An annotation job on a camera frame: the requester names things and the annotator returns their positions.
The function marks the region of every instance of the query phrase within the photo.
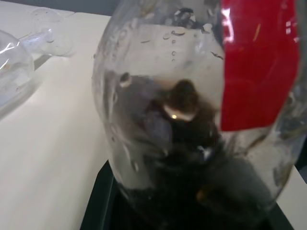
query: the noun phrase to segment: white table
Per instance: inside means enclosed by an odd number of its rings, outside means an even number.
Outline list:
[[[16,15],[35,7],[0,1],[1,24],[16,37],[30,32]],[[61,12],[73,37],[71,58],[53,57],[36,73],[42,85],[0,121],[0,229],[78,230],[94,180],[107,160],[91,93],[93,54],[107,16]],[[278,199],[295,230],[306,230],[307,186],[296,169]]]

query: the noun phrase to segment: black base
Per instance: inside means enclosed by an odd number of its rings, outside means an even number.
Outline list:
[[[206,230],[219,230],[210,225],[211,227],[208,226]],[[108,162],[98,173],[80,230],[152,230],[137,217],[121,196]],[[257,230],[293,230],[293,228],[276,204]]]

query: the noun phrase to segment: black tray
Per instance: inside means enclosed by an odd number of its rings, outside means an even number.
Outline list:
[[[106,162],[96,178],[80,230],[143,230],[145,223],[136,216],[120,195]],[[294,230],[277,204],[260,229]]]

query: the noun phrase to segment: red label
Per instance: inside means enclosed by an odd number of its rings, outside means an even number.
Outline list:
[[[225,89],[221,129],[271,125],[298,71],[293,0],[223,0]]]

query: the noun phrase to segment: glass flask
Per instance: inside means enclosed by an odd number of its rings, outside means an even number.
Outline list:
[[[253,227],[274,206],[305,139],[305,8],[122,1],[93,95],[114,177],[150,225],[192,229],[214,213]]]
[[[72,41],[60,30],[63,18],[48,8],[29,15],[33,32],[21,39],[0,30],[0,119],[24,102],[38,86],[31,53],[68,56]]]

